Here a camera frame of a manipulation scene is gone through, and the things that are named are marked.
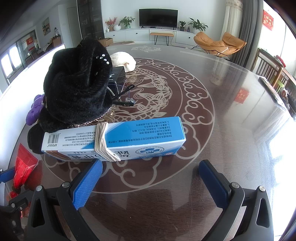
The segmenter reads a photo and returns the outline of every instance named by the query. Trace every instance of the cardboard box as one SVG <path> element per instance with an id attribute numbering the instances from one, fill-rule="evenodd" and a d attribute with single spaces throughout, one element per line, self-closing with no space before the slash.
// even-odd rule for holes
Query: cardboard box
<path id="1" fill-rule="evenodd" d="M 96 126 L 45 133 L 41 150 L 63 161 L 106 161 L 94 150 Z M 107 148 L 121 160 L 174 155 L 186 141 L 178 116 L 108 124 Z"/>
<path id="2" fill-rule="evenodd" d="M 108 47 L 110 44 L 113 43 L 112 38 L 105 38 L 105 39 L 100 39 L 98 40 L 104 47 Z"/>

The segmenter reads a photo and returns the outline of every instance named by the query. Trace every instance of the barcode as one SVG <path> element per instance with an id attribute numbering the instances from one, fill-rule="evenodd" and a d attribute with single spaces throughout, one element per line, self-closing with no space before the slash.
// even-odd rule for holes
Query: barcode
<path id="1" fill-rule="evenodd" d="M 60 135 L 60 133 L 58 133 L 58 134 L 49 134 L 47 144 L 57 143 L 59 141 L 59 135 Z"/>

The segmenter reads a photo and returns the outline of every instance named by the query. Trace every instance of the potted plant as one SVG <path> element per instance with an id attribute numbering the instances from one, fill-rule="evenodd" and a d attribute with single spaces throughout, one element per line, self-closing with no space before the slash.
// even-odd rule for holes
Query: potted plant
<path id="1" fill-rule="evenodd" d="M 135 18 L 125 16 L 120 20 L 119 23 L 124 25 L 124 28 L 131 28 L 131 23 L 135 20 Z"/>
<path id="2" fill-rule="evenodd" d="M 195 21 L 193 18 L 190 18 L 191 19 L 191 22 L 189 22 L 188 24 L 192 25 L 193 27 L 193 32 L 195 34 L 198 33 L 198 29 L 200 31 L 205 31 L 206 28 L 208 28 L 207 25 L 205 25 L 205 23 L 201 23 L 198 19 Z"/>
<path id="3" fill-rule="evenodd" d="M 109 31 L 110 31 L 110 32 L 111 32 L 111 31 L 114 31 L 114 24 L 115 24 L 116 20 L 117 20 L 117 17 L 115 17 L 113 20 L 112 20 L 111 18 L 109 18 L 109 20 L 106 20 L 106 21 L 105 21 L 105 23 L 106 23 L 107 25 L 109 25 Z"/>
<path id="4" fill-rule="evenodd" d="M 186 22 L 179 21 L 179 23 L 181 24 L 180 31 L 184 32 L 184 30 L 185 30 L 185 27 L 184 26 L 185 26 Z"/>

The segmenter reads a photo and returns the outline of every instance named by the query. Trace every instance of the wooden chair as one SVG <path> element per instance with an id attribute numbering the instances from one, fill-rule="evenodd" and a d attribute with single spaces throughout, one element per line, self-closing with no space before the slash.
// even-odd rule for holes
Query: wooden chair
<path id="1" fill-rule="evenodd" d="M 258 49 L 251 71 L 265 77 L 277 92 L 284 86 L 291 96 L 296 96 L 296 80 L 280 62 L 266 51 Z"/>

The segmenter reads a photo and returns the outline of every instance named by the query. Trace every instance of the glass cabinet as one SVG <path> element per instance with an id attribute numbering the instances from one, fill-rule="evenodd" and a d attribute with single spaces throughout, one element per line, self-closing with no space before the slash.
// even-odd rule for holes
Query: glass cabinet
<path id="1" fill-rule="evenodd" d="M 79 24 L 82 38 L 104 38 L 101 0 L 77 0 Z"/>

